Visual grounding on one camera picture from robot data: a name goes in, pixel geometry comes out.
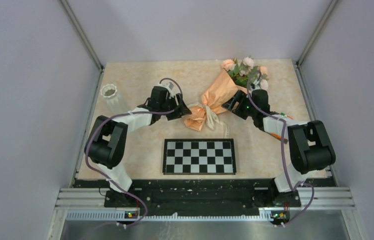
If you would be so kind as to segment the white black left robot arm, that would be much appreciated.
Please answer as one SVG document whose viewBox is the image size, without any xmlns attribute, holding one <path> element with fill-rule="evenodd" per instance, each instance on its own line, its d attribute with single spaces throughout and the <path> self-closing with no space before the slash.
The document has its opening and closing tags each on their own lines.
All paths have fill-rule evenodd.
<svg viewBox="0 0 374 240">
<path fill-rule="evenodd" d="M 97 164 L 94 171 L 107 178 L 110 188 L 117 192 L 116 200 L 128 207 L 135 201 L 135 193 L 130 190 L 132 179 L 122 164 L 127 135 L 156 123 L 162 116 L 171 121 L 190 114 L 182 93 L 173 94 L 169 87 L 156 85 L 145 103 L 133 110 L 96 118 L 84 148 L 86 164 L 90 169 L 92 163 Z"/>
</svg>

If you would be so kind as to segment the flower bouquet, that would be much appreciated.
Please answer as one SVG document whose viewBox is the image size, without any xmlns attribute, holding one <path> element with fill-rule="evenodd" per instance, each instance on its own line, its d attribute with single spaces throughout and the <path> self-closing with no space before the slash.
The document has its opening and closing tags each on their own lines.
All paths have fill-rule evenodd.
<svg viewBox="0 0 374 240">
<path fill-rule="evenodd" d="M 267 90 L 269 87 L 267 67 L 256 65 L 250 56 L 222 61 L 220 73 L 201 95 L 201 102 L 188 105 L 191 115 L 185 118 L 185 126 L 201 131 L 203 126 L 214 130 L 216 125 L 220 125 L 228 130 L 229 127 L 218 118 L 219 114 L 226 111 L 222 104 L 238 90 L 245 92 L 248 79 L 256 83 L 259 89 Z"/>
</svg>

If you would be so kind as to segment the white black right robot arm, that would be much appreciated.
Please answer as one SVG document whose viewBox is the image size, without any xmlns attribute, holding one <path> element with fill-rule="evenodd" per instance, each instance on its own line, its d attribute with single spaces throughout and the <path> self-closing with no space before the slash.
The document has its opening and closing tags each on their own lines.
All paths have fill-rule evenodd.
<svg viewBox="0 0 374 240">
<path fill-rule="evenodd" d="M 273 179 L 275 188 L 268 192 L 268 200 L 274 206 L 286 202 L 288 192 L 303 184 L 309 173 L 321 171 L 336 161 L 324 123 L 294 120 L 271 111 L 266 90 L 239 90 L 222 107 L 244 120 L 251 117 L 256 128 L 280 140 L 284 172 Z"/>
</svg>

